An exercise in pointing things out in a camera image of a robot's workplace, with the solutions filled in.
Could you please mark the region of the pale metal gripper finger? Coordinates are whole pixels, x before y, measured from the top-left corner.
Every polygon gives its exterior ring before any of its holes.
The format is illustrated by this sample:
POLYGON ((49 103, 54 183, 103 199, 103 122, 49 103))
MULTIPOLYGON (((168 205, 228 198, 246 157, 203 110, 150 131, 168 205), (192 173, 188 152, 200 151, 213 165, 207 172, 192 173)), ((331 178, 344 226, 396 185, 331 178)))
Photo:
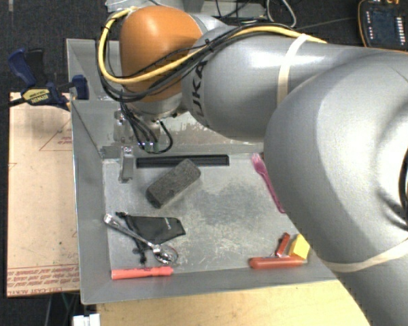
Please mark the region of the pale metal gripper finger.
POLYGON ((118 180, 121 183, 128 183, 133 179, 135 168, 135 156, 131 147, 123 147, 120 151, 120 171, 118 180))
POLYGON ((122 154, 122 146, 102 146, 102 148, 100 148, 100 156, 102 159, 119 159, 122 154))

